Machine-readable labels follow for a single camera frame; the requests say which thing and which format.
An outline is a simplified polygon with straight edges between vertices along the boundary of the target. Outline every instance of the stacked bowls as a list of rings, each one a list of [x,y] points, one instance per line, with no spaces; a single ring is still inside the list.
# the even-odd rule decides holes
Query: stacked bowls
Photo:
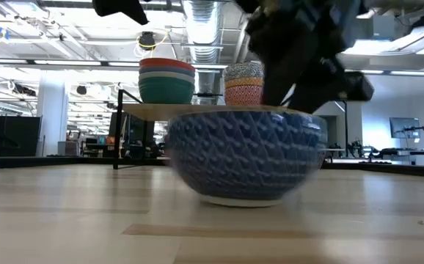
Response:
[[[261,102],[263,91],[263,67],[245,62],[224,70],[225,103],[228,106],[254,106]]]
[[[190,104],[195,68],[175,59],[140,61],[139,91],[144,103]]]

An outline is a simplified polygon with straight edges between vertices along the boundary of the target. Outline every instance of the green bowl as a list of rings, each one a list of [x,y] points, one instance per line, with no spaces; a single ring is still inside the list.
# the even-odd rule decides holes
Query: green bowl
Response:
[[[140,98],[144,103],[190,104],[194,85],[168,77],[152,77],[139,81]]]

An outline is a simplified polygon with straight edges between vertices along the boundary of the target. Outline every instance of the blue patterned bowl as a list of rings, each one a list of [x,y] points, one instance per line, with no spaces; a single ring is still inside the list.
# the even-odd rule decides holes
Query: blue patterned bowl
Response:
[[[208,202],[275,205],[319,169],[326,122],[299,112],[214,111],[169,124],[173,167]]]

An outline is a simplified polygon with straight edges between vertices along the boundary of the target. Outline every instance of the exposed duct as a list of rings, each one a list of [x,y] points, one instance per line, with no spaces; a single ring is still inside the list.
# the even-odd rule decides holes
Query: exposed duct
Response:
[[[183,1],[186,14],[186,31],[189,42],[201,45],[218,45],[220,38],[220,9],[221,2],[217,1]],[[193,63],[217,63],[219,50],[217,48],[191,48]],[[199,91],[218,94],[220,86],[215,73],[198,73]],[[200,104],[211,104],[212,100],[200,100]]]

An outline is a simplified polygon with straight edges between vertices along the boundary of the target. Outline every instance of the wooden shelf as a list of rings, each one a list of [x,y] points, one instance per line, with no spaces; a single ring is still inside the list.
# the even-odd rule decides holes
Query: wooden shelf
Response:
[[[180,114],[209,112],[209,111],[277,111],[287,113],[301,113],[276,106],[215,106],[215,105],[172,105],[149,103],[125,103],[124,111],[147,121],[168,121]]]

